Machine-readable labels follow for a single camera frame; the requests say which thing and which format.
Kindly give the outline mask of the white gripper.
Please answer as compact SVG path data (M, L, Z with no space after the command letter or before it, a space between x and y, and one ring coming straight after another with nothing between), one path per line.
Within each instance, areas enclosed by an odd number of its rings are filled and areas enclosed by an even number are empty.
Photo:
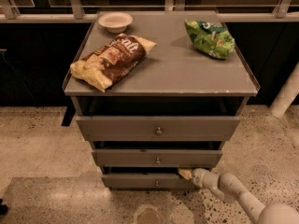
M207 175L209 171L206 169L185 169L178 168L178 173L186 180L192 180L193 184L199 188L208 188Z

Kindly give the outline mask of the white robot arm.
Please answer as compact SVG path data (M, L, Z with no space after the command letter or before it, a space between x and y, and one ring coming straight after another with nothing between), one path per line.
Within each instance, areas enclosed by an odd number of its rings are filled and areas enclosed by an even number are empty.
M281 117L299 94L299 64L295 66L280 89L270 112ZM226 203L237 201L253 224L299 224L299 212L284 203L261 203L233 174L217 175L202 168L178 168L178 173L196 187L208 189Z

